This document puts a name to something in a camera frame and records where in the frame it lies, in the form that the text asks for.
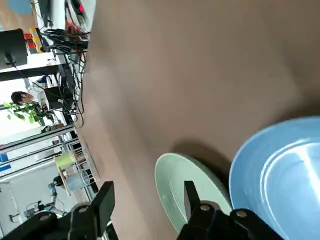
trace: electronic device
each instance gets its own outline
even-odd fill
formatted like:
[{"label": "electronic device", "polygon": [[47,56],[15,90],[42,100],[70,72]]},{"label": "electronic device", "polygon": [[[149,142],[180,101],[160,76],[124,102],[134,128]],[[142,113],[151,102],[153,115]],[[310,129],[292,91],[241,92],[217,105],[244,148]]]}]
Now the electronic device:
[{"label": "electronic device", "polygon": [[22,29],[0,31],[0,69],[28,63],[27,46]]}]

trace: person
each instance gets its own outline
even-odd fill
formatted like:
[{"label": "person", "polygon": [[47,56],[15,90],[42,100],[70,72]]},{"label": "person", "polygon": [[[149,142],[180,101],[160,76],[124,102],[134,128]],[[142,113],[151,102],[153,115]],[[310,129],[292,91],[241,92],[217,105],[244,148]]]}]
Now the person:
[{"label": "person", "polygon": [[38,102],[43,108],[46,105],[46,95],[42,85],[43,78],[32,83],[27,89],[28,92],[14,91],[11,94],[11,100],[14,104],[23,105]]}]

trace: plate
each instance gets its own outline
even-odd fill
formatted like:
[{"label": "plate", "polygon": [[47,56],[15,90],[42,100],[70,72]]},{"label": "plate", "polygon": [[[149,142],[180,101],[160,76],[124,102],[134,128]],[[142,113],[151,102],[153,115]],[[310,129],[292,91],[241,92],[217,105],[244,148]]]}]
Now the plate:
[{"label": "plate", "polygon": [[284,239],[320,239],[320,117],[252,136],[232,162],[229,189],[234,209],[252,210]]},{"label": "plate", "polygon": [[229,215],[229,194],[221,181],[204,165],[192,157],[165,153],[155,164],[155,184],[163,208],[179,233],[187,223],[184,203],[184,182],[193,181],[200,200],[219,204]]}]

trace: blue plate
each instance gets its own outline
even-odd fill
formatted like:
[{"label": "blue plate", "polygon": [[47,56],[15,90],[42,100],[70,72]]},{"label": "blue plate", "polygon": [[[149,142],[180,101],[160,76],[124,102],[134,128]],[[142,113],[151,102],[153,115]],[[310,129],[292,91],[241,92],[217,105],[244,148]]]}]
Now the blue plate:
[{"label": "blue plate", "polygon": [[252,210],[284,239],[320,239],[320,117],[252,136],[232,162],[229,188],[234,209]]}]

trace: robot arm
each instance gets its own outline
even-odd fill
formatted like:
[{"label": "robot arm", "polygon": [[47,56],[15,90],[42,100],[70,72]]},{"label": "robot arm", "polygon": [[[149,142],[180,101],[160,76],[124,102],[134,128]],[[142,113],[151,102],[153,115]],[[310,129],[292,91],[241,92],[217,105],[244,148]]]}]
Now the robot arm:
[{"label": "robot arm", "polygon": [[[256,214],[235,209],[230,216],[214,204],[199,200],[192,181],[186,181],[185,201],[189,209],[178,240],[281,240],[282,238]],[[106,181],[90,205],[80,204],[62,218],[40,212],[6,235],[3,240],[55,239],[96,240],[106,231],[109,240],[119,240],[111,223],[115,208],[112,181]]]}]

